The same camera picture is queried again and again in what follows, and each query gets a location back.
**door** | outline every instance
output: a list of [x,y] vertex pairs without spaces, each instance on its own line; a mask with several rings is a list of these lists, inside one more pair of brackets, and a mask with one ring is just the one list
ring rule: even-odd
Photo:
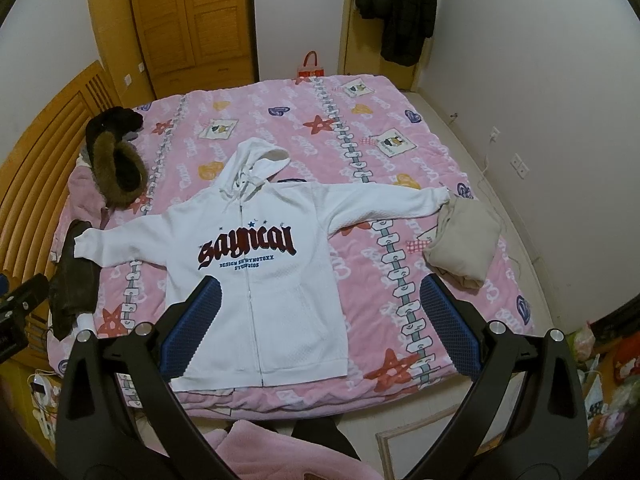
[[431,40],[426,40],[422,58],[417,65],[402,66],[382,59],[383,20],[363,20],[355,6],[355,0],[349,0],[349,25],[347,29],[347,46],[344,57],[345,74],[383,75],[402,90],[410,90],[418,67],[425,65]]
[[246,0],[184,0],[196,65],[250,56]]
[[131,0],[149,75],[194,66],[184,0]]

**red gift bag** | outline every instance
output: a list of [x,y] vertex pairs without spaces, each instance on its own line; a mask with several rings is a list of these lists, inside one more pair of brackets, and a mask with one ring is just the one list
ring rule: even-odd
[[[307,65],[309,61],[309,56],[311,56],[311,54],[314,55],[314,60],[315,60],[312,66]],[[318,77],[324,75],[324,68],[322,68],[321,66],[318,66],[318,54],[316,54],[315,50],[312,50],[311,52],[306,54],[304,63],[298,67],[298,77],[309,77],[313,75]]]

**drawstring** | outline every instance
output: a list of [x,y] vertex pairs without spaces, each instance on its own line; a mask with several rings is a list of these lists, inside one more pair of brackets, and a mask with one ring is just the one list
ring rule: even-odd
[[[240,184],[239,184],[238,189],[233,190],[233,192],[229,193],[228,190],[224,188],[220,189],[220,193],[224,193],[226,197],[229,199],[225,205],[225,208],[222,210],[222,212],[225,212],[226,209],[234,200],[236,199],[241,200],[243,196],[246,198],[251,196],[254,193],[254,191],[258,188],[258,186],[262,184],[261,178],[253,176],[252,174],[246,174],[244,171],[240,173],[238,179],[236,179],[236,181],[234,182],[233,187],[236,186],[236,183],[238,182],[238,180],[240,180],[241,182],[244,181],[241,184],[242,187],[240,187]],[[249,191],[247,191],[249,184],[252,186],[252,188]]]

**baseboard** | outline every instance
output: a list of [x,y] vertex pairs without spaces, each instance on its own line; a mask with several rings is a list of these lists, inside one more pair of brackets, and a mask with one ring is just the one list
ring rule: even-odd
[[[478,153],[475,147],[473,147],[469,142],[465,141],[465,136],[462,134],[462,130],[456,125],[455,122],[451,123],[448,120],[449,115],[438,104],[436,99],[431,97],[422,88],[417,89],[417,94],[419,94],[420,97],[422,97],[425,101],[427,101],[429,106],[431,106],[431,108],[433,108],[433,110],[437,113],[438,117],[440,117],[440,119],[445,124],[447,124],[449,129],[458,138],[460,143],[464,146],[464,148],[467,150],[471,158],[480,168],[481,165],[483,164],[483,158],[484,158],[483,155]],[[546,306],[549,309],[549,314],[551,315],[551,318],[554,324],[561,330],[564,330],[562,318],[560,315],[557,314],[559,311],[559,309],[557,308],[558,292],[556,291],[556,286],[554,285],[554,282],[551,279],[551,275],[548,271],[548,267],[546,266],[545,261],[543,260],[542,256],[540,255],[540,252],[536,248],[535,243],[533,243],[533,240],[529,234],[529,231],[524,225],[522,217],[518,213],[513,203],[511,203],[511,201],[507,198],[506,193],[500,187],[500,184],[497,182],[497,179],[492,175],[491,170],[486,172],[485,177],[489,185],[493,188],[498,199],[500,199],[500,202],[502,203],[502,206],[507,212],[507,215],[509,215],[511,222],[513,223],[513,226],[515,227],[516,232],[520,237],[520,240],[522,240],[522,244],[524,245],[524,248],[527,251],[527,255],[531,260],[531,265],[533,266],[534,272],[538,279],[538,283],[540,284],[540,288],[542,289],[542,292],[545,295]]]

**white wall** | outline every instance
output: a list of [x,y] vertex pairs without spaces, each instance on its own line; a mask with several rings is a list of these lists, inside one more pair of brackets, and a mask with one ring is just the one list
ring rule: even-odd
[[441,0],[420,89],[458,113],[479,166],[489,149],[561,328],[640,292],[640,22],[626,0]]
[[325,75],[338,72],[344,0],[255,0],[260,80],[294,78],[305,54]]
[[36,115],[96,59],[87,0],[16,0],[0,26],[0,164]]

